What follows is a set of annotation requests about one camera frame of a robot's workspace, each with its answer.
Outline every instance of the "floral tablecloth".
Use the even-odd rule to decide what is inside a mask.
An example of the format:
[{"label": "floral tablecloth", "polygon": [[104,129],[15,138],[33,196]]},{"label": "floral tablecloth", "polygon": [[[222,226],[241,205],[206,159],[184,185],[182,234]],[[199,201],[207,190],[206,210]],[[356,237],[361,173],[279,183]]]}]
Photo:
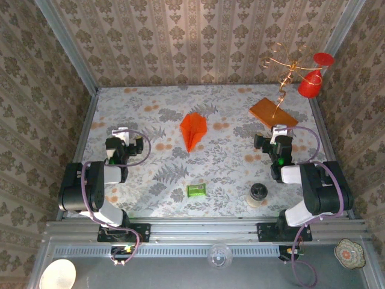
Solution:
[{"label": "floral tablecloth", "polygon": [[[270,159],[253,148],[253,137],[271,133],[248,109],[266,97],[277,99],[277,85],[211,85],[100,89],[84,161],[106,158],[105,140],[126,126],[148,135],[153,151],[142,165],[129,168],[125,184],[106,185],[105,196],[131,217],[277,216],[298,203],[300,185],[271,179]],[[309,102],[294,86],[282,109],[301,126],[316,130]],[[179,125],[188,113],[206,117],[208,132],[190,154]],[[294,161],[308,159],[316,140],[294,131]],[[137,162],[142,155],[130,158]],[[324,161],[323,149],[317,157]],[[268,196],[258,209],[245,201],[252,184],[261,182]],[[187,185],[206,183],[205,197],[187,197]]]}]

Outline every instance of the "gray floor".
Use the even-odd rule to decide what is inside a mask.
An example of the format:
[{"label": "gray floor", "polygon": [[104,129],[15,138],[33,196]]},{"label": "gray floor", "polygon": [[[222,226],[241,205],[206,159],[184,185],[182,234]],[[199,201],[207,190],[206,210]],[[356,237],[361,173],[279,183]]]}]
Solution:
[{"label": "gray floor", "polygon": [[[363,289],[360,269],[344,269],[335,258],[334,247],[306,248],[303,260],[311,262],[318,273],[316,288]],[[234,258],[230,267],[215,270],[204,258],[137,258],[125,266],[114,266],[108,258],[72,258],[76,267],[73,289],[278,289],[300,288],[290,264],[276,258]],[[298,265],[303,281],[309,281],[309,270]]]}]

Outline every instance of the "jar lid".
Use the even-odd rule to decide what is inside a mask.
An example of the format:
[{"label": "jar lid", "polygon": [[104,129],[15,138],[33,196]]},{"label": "jar lid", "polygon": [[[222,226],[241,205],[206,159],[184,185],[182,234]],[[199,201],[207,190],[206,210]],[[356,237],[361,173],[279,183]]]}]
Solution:
[{"label": "jar lid", "polygon": [[260,183],[253,184],[250,189],[250,196],[253,200],[263,200],[267,196],[266,186]]}]

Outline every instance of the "patterned wallpaper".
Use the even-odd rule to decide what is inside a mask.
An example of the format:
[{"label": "patterned wallpaper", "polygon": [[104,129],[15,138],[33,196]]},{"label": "patterned wallpaper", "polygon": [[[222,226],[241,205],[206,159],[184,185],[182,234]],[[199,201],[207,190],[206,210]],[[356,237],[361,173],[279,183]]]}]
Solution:
[{"label": "patterned wallpaper", "polygon": [[385,1],[366,1],[324,81],[329,136],[385,271]]},{"label": "patterned wallpaper", "polygon": [[24,288],[90,96],[33,1],[0,1],[0,288]]},{"label": "patterned wallpaper", "polygon": [[276,82],[260,66],[271,44],[323,50],[348,0],[53,3],[97,86],[118,87]]}]

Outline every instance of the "orange paper airplane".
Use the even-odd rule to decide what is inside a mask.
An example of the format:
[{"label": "orange paper airplane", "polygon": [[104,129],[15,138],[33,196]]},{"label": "orange paper airplane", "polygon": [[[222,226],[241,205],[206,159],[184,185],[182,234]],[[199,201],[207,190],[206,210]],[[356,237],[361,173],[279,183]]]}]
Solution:
[{"label": "orange paper airplane", "polygon": [[191,152],[207,132],[206,118],[198,113],[187,114],[180,124],[180,131],[182,131],[187,151]]}]

